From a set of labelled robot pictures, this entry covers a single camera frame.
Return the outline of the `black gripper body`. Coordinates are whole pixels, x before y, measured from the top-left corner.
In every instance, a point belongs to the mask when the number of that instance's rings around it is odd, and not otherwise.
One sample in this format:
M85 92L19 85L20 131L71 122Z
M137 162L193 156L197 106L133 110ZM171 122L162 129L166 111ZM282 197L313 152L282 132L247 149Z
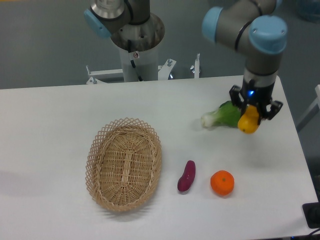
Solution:
M249 82L242 81L240 94L249 105L256 106L257 104L266 106L272 100L272 93L275 83L268 86L254 86L255 81L252 79Z

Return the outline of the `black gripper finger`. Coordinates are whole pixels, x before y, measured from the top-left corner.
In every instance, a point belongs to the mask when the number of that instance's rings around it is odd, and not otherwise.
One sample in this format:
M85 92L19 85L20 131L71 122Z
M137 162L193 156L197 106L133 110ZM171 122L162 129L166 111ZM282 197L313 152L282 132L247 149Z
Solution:
M240 110L241 115L244 115L247 110L248 102L246 99L241 99L241 88L238 85L233 85L229 90L229 95L232 105Z
M258 102L256 104L256 109L258 112L258 121L257 124L260 125L262 120L271 120L276 116L281 108L283 107L283 103L278 100L270 100L268 103Z

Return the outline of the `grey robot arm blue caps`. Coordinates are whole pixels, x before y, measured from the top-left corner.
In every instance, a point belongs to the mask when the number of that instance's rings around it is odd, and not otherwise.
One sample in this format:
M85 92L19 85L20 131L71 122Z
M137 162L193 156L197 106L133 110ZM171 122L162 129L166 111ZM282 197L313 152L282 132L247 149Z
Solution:
M271 120L282 108L272 92L283 51L286 23L273 12L279 0L239 0L228 9L211 8L203 18L203 36L246 57L242 86L230 89L232 104L242 117L257 124ZM165 35L162 20L148 0L93 0L84 11L89 27L109 38L120 52L124 80L158 80L157 47Z

